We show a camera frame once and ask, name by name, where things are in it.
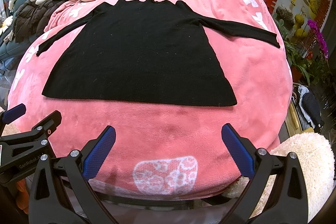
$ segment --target pile of clothes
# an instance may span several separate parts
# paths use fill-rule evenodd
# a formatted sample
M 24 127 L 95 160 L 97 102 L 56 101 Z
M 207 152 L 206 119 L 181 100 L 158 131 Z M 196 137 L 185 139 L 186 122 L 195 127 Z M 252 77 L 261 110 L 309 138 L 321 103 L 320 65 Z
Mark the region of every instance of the pile of clothes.
M 313 128 L 320 133 L 324 122 L 321 119 L 319 103 L 313 92 L 304 85 L 297 85 L 293 89 L 292 101 L 295 105 L 303 130 Z

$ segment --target metal bolt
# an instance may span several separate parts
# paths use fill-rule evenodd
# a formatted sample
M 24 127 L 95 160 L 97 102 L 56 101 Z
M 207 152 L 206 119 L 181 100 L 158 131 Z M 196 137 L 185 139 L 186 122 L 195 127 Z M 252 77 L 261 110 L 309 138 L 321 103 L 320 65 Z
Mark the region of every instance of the metal bolt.
M 46 155 L 46 154 L 43 154 L 42 156 L 41 156 L 41 160 L 46 160 L 48 158 L 48 155 Z
M 73 151 L 71 151 L 71 153 L 70 153 L 70 156 L 71 157 L 77 157 L 79 155 L 79 151 L 78 150 L 73 150 Z
M 264 148 L 260 148 L 260 149 L 258 149 L 258 154 L 264 156 L 264 155 L 267 154 L 267 151 Z
M 294 153 L 294 152 L 290 152 L 290 153 L 289 153 L 289 156 L 290 156 L 292 159 L 296 159 L 296 158 L 297 158 L 297 155 L 296 155 L 296 153 Z

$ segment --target sweater's right sleeve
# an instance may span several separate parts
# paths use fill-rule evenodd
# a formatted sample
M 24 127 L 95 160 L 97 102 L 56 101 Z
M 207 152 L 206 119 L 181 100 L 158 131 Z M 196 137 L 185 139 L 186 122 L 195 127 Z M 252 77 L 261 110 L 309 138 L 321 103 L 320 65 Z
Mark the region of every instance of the sweater's right sleeve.
M 42 52 L 47 51 L 51 45 L 65 36 L 67 33 L 77 29 L 80 26 L 83 26 L 84 24 L 88 23 L 90 19 L 94 16 L 95 11 L 92 10 L 89 14 L 87 14 L 85 17 L 82 17 L 75 22 L 71 23 L 70 25 L 64 27 L 62 30 L 60 30 L 57 34 L 53 35 L 49 39 L 47 39 L 45 42 L 43 42 L 41 45 L 39 45 L 39 50 L 37 51 L 36 55 L 40 56 Z

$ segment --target brown puffer jacket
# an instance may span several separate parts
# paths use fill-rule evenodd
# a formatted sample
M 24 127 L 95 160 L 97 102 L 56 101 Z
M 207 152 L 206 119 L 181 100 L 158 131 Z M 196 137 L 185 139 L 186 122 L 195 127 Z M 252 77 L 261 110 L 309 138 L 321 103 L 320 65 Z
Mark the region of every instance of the brown puffer jacket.
M 40 5 L 27 0 L 17 10 L 17 17 L 13 20 L 13 32 L 16 42 L 22 42 L 24 37 L 36 34 L 38 37 L 44 33 L 52 13 L 64 0 L 47 0 Z

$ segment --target black sweater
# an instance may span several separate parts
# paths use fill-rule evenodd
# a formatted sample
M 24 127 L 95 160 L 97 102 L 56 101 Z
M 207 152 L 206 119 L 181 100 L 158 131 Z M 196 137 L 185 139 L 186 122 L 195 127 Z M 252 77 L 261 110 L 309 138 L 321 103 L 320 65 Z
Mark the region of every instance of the black sweater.
M 66 26 L 39 46 L 37 56 L 84 24 L 51 71 L 44 96 L 232 106 L 236 97 L 202 26 L 280 48 L 274 33 L 199 15 L 180 0 L 119 0 Z

